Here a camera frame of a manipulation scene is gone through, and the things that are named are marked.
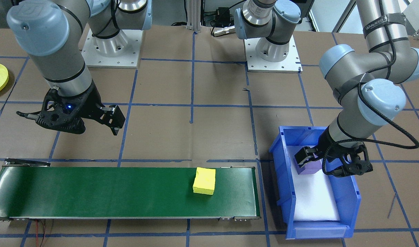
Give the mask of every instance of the yellow block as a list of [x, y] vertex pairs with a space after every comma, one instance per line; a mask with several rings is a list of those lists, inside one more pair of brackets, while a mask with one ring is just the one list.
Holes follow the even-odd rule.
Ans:
[[197, 167], [194, 179], [193, 192], [213, 195], [216, 186], [216, 169]]

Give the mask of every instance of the white foam pad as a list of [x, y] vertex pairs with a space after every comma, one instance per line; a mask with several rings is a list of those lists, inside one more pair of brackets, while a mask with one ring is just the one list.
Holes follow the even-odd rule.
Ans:
[[319, 170], [315, 174], [298, 175], [293, 155], [302, 146], [288, 146], [293, 186], [296, 194], [294, 221], [339, 221], [339, 213], [329, 178]]

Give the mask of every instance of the wire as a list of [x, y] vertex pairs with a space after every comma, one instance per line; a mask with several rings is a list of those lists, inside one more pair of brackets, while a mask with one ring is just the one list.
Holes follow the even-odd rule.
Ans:
[[38, 220], [35, 220], [35, 245], [38, 247]]
[[43, 227], [43, 237], [42, 237], [42, 242], [40, 243], [40, 247], [42, 247], [43, 241], [45, 240], [45, 237], [46, 237], [46, 227], [43, 221], [40, 220], [40, 223], [42, 224], [42, 227]]
[[[379, 0], [379, 9], [381, 10], [381, 16], [384, 16], [384, 6], [382, 3], [382, 0]], [[387, 37], [388, 37], [388, 41], [390, 42], [391, 45], [391, 51], [393, 53], [392, 57], [391, 57], [391, 61], [387, 64], [385, 64], [384, 66], [380, 66], [374, 69], [370, 69], [369, 71], [367, 71], [367, 73], [371, 73], [377, 70], [381, 70], [381, 69], [386, 69], [386, 68], [390, 68], [395, 62], [396, 62], [396, 48], [394, 46], [394, 42], [393, 42], [393, 38], [391, 36], [390, 33], [390, 29], [388, 28], [388, 23], [384, 25], [385, 28], [385, 32], [387, 33]]]
[[102, 33], [104, 30], [106, 30], [106, 28], [109, 26], [110, 22], [111, 22], [113, 19], [115, 19], [115, 15], [116, 15], [116, 12], [117, 12], [117, 10], [118, 10], [118, 6], [119, 6], [119, 5], [120, 5], [120, 3], [121, 3], [121, 0], [116, 0], [116, 7], [115, 7], [115, 9], [113, 9], [113, 7], [112, 7], [112, 3], [113, 3], [113, 1], [112, 1], [112, 2], [110, 2], [110, 12], [111, 12], [111, 17], [110, 17], [109, 21], [106, 23], [106, 25], [104, 25], [104, 27], [101, 29], [101, 31], [99, 31], [97, 34], [93, 34], [93, 33], [92, 33], [92, 37], [97, 37], [97, 36], [98, 36], [98, 34]]
[[378, 111], [372, 105], [370, 105], [370, 103], [368, 103], [368, 101], [364, 98], [364, 95], [362, 94], [362, 83], [359, 83], [358, 84], [358, 96], [361, 99], [361, 101], [370, 110], [372, 110], [379, 117], [381, 117], [383, 120], [385, 120], [390, 125], [392, 125], [395, 129], [397, 129], [398, 131], [400, 131], [401, 133], [403, 133], [406, 137], [408, 137], [414, 143], [414, 145], [413, 146], [407, 146], [407, 145], [396, 144], [396, 143], [392, 143], [392, 142], [384, 142], [384, 141], [371, 140], [371, 139], [346, 139], [346, 140], [341, 140], [341, 141], [338, 141], [338, 142], [334, 142], [324, 152], [324, 158], [322, 159], [322, 171], [326, 175], [332, 175], [332, 172], [327, 172], [327, 170], [326, 170], [326, 157], [329, 154], [329, 152], [332, 149], [332, 147], [336, 146], [337, 144], [341, 144], [341, 143], [345, 143], [345, 142], [373, 142], [373, 143], [378, 143], [378, 144], [383, 144], [383, 145], [398, 147], [398, 148], [402, 148], [402, 149], [406, 149], [406, 150], [413, 150], [413, 149], [418, 149], [419, 148], [419, 142], [417, 141], [417, 139], [414, 138], [414, 136], [412, 136], [409, 132], [407, 132], [406, 130], [404, 130], [402, 127], [400, 127], [398, 124], [396, 124], [395, 122], [393, 122], [391, 119], [387, 118], [384, 114], [382, 114], [380, 111]]
[[217, 18], [216, 19], [216, 21], [214, 22], [214, 25], [211, 25], [213, 28], [211, 29], [211, 36], [213, 36], [214, 37], [214, 28], [215, 28], [215, 25], [216, 25], [216, 23], [220, 20], [220, 18], [227, 12], [227, 11], [229, 11], [230, 9], [232, 9], [234, 6], [236, 6], [236, 5], [238, 5], [238, 4], [240, 4], [240, 3], [243, 3], [243, 2], [246, 2], [246, 0], [242, 0], [242, 1], [240, 1], [240, 2], [238, 2], [238, 3], [235, 3], [234, 5], [232, 5], [231, 7], [229, 7], [228, 9], [226, 9], [225, 11], [223, 11], [223, 13], [221, 14], [221, 15], [219, 15], [219, 18]]
[[[385, 13], [384, 13], [384, 7], [383, 7], [382, 0], [379, 0], [379, 9], [381, 11], [381, 16], [384, 16]], [[371, 73], [371, 72], [381, 70], [381, 69], [391, 68], [391, 66], [396, 62], [396, 49], [395, 49], [394, 42], [393, 42], [393, 39], [392, 39], [392, 36], [391, 36], [391, 33], [390, 33], [390, 29], [388, 28], [388, 23], [384, 25], [384, 28], [385, 28], [385, 32], [387, 33], [388, 41], [391, 45], [392, 59], [386, 65], [380, 66], [380, 67], [377, 67], [377, 68], [374, 68], [374, 69], [370, 69], [370, 70], [367, 71], [367, 73]], [[364, 96], [362, 94], [362, 83], [358, 84], [358, 96], [361, 99], [361, 101], [370, 110], [372, 110], [374, 113], [376, 113], [379, 117], [381, 117], [383, 120], [385, 120], [388, 124], [392, 125], [395, 129], [397, 129], [398, 131], [403, 133], [407, 138], [409, 138], [414, 143], [414, 145], [413, 146], [406, 146], [406, 145], [395, 144], [395, 143], [391, 143], [391, 142], [384, 142], [384, 141], [377, 141], [377, 140], [370, 140], [370, 139], [346, 139], [346, 140], [341, 140], [341, 141], [338, 141], [338, 142], [333, 142], [327, 148], [327, 150], [324, 152], [324, 158], [322, 160], [322, 171], [326, 175], [331, 175], [332, 174], [332, 172], [327, 172], [327, 170], [326, 170], [326, 157], [329, 154], [332, 147], [336, 146], [337, 144], [341, 144], [341, 143], [345, 143], [345, 142], [373, 142], [373, 143], [384, 144], [384, 145], [398, 147], [398, 148], [407, 149], [407, 150], [412, 150], [412, 149], [418, 149], [419, 148], [419, 142], [417, 141], [417, 139], [414, 138], [414, 136], [412, 136], [410, 133], [408, 133], [406, 130], [404, 130], [402, 127], [400, 127], [398, 124], [396, 124], [395, 122], [393, 122], [392, 120], [390, 120], [389, 118], [384, 116], [384, 114], [382, 114], [380, 111], [378, 111], [372, 105], [370, 105], [370, 103], [368, 103], [368, 101], [364, 98]]]
[[188, 12], [186, 12], [186, 0], [183, 0], [183, 8], [185, 9], [185, 20], [188, 22]]

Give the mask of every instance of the green conveyor belt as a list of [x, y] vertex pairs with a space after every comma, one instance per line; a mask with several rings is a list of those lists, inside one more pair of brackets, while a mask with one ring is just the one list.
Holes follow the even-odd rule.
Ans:
[[0, 220], [260, 217], [255, 169], [216, 169], [214, 195], [195, 168], [3, 167]]

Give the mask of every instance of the plastic bin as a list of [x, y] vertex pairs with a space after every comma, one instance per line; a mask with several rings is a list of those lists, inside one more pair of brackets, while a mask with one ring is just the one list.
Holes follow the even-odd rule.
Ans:
[[[288, 146], [315, 146], [325, 127], [280, 126], [280, 132], [269, 152], [273, 153], [277, 174], [283, 221], [287, 224], [286, 239], [350, 238], [354, 233], [361, 203], [358, 185], [353, 176], [336, 178], [329, 176], [339, 213], [339, 221], [294, 221], [296, 191], [291, 174], [292, 158]], [[327, 164], [328, 170], [340, 166], [339, 160]]]

